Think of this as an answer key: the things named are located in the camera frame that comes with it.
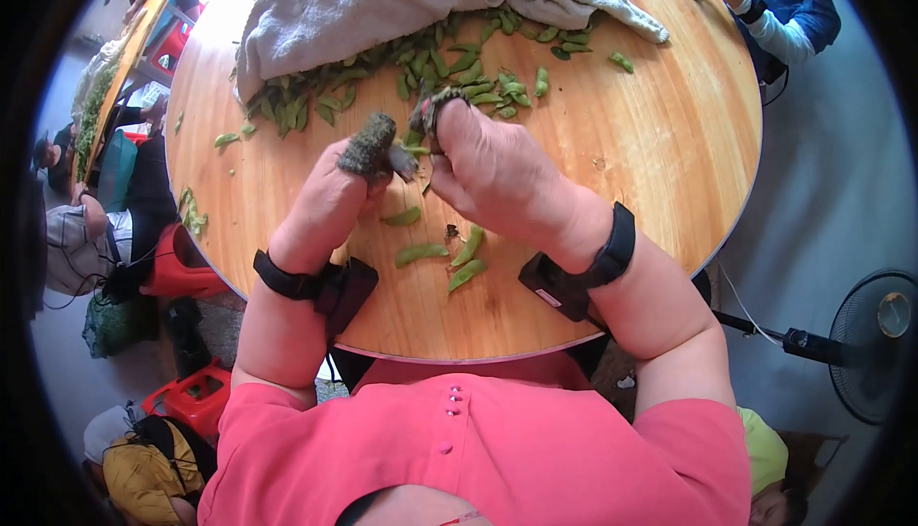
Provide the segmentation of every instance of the black sensor device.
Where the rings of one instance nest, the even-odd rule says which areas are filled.
[[[347,329],[377,283],[379,273],[376,269],[356,257],[349,257],[338,273],[325,280],[316,299],[315,310],[327,317],[325,334],[329,344]]]
[[[587,318],[590,296],[574,275],[564,272],[548,255],[538,252],[522,266],[520,283],[577,323]]]

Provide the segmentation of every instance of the pink shirt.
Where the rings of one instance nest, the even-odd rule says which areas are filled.
[[[229,401],[204,526],[332,526],[353,500],[406,484],[464,498],[497,526],[749,520],[743,424],[709,400],[653,406],[632,427],[595,391],[453,373],[365,384],[307,411],[267,384]]]

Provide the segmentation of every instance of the black wrist strap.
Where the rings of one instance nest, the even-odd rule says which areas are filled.
[[[574,278],[587,289],[607,285],[615,281],[628,269],[634,255],[634,214],[624,205],[615,202],[612,231],[605,246],[596,254],[593,264]]]
[[[767,9],[768,4],[765,3],[765,0],[752,0],[752,5],[745,14],[740,14],[739,18],[744,24],[754,24],[756,20],[762,17]]]
[[[262,250],[255,252],[252,267],[268,288],[293,301],[316,300],[326,281],[340,272],[334,263],[326,263],[318,277],[309,274],[293,274],[282,271]]]

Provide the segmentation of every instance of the round wooden table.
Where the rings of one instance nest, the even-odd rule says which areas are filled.
[[[550,93],[533,98],[532,109],[522,109],[515,121],[565,175],[626,204],[641,229],[693,274],[725,240],[750,192],[762,133],[758,85],[720,0],[632,1],[667,27],[666,44],[645,42],[605,18],[593,32],[595,51],[570,61],[557,60],[550,45],[498,32],[485,45],[482,62],[491,77],[504,66],[530,86],[538,66],[548,69]],[[377,110],[391,115],[401,133],[413,105],[397,98],[396,69],[390,67],[358,84],[356,101],[335,128],[312,113],[310,103],[302,133],[291,131],[281,140],[276,126],[258,116],[250,141],[215,150],[214,138],[239,131],[244,121],[228,78],[234,41],[253,2],[213,0],[201,16],[175,72],[166,131],[174,193],[190,186],[199,212],[209,214],[197,238],[201,252],[243,296],[256,278],[255,251],[265,249],[327,144],[359,130]],[[469,18],[459,41],[477,41],[479,29]],[[450,62],[457,54],[445,52],[447,44],[442,53]],[[613,50],[631,59],[634,74],[608,60]],[[379,285],[338,337],[339,346],[404,361],[482,362],[566,348],[597,335],[596,328],[568,321],[519,283],[534,250],[493,233],[477,255],[488,271],[450,296],[447,258],[396,269],[400,248],[443,242],[449,223],[468,231],[469,222],[435,194],[422,197],[422,187],[396,178],[382,208],[391,215],[420,206],[420,221],[390,228],[379,214],[364,217],[335,253],[337,261],[350,255],[379,271]],[[456,252],[461,244],[449,247]]]
[[[86,173],[83,181],[89,181],[89,174],[92,172],[93,163],[96,161],[96,156],[104,144],[103,138],[109,136],[109,134],[105,133],[106,124],[109,122],[109,117],[111,117],[112,112],[115,111],[115,106],[124,97],[121,93],[121,87],[128,80],[128,75],[131,73],[131,70],[141,62],[141,55],[147,46],[147,40],[150,39],[150,34],[156,27],[157,22],[159,22],[160,16],[163,15],[163,11],[167,4],[169,4],[169,0],[147,0],[143,3],[142,14],[135,16],[136,21],[125,26],[121,32],[122,37],[125,33],[130,33],[130,37],[124,42],[118,70],[115,72],[115,77],[112,79],[109,91],[106,92],[106,97],[102,101],[102,106],[99,107],[99,119],[96,122],[96,135],[93,137],[93,141],[89,147],[89,154],[86,157]],[[70,169],[71,189],[74,188],[74,184],[76,184],[76,154],[74,155]]]

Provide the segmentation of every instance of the woman in pink shirt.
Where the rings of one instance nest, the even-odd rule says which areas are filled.
[[[570,274],[593,266],[616,224],[612,206],[560,175],[521,126],[461,100],[436,125],[439,197]],[[270,238],[284,272],[317,274],[380,191],[336,166],[346,144],[328,146]],[[685,273],[638,230],[624,274],[590,297],[639,360],[634,426],[560,352],[476,367],[376,361],[351,397],[317,405],[325,317],[257,280],[198,522],[747,523],[726,342]]]

